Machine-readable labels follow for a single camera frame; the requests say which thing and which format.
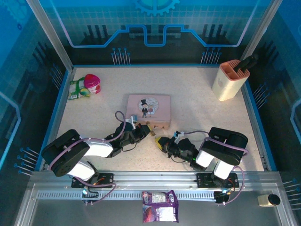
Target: pink bottle cap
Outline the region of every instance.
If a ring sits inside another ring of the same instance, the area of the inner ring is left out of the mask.
[[[85,76],[85,80],[84,80],[84,86],[86,88],[92,88],[94,86],[97,86],[100,83],[100,79],[93,74],[87,74]]]

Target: pink box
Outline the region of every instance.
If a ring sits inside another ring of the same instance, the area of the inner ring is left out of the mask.
[[[171,122],[171,98],[159,95],[135,95],[128,97],[126,118],[137,115],[138,122],[154,128],[168,129]]]

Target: green packaging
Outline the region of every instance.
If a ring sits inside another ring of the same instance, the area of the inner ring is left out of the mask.
[[[77,81],[71,81],[69,87],[69,100],[78,99],[81,97],[90,97],[90,91],[84,86],[85,77]]]

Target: gear logo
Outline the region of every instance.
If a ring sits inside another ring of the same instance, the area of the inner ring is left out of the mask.
[[[136,9],[140,9],[141,13],[146,13],[150,16],[160,15],[163,13],[169,13],[170,9],[174,9],[174,5],[180,3],[179,0],[134,0]]]
[[[5,6],[18,23],[26,18],[27,7],[25,0],[0,0],[0,6]]]

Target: cartoon sticker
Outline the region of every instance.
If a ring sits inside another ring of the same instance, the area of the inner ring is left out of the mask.
[[[143,118],[148,118],[155,114],[159,108],[159,102],[153,97],[142,98],[138,103],[139,110]]]

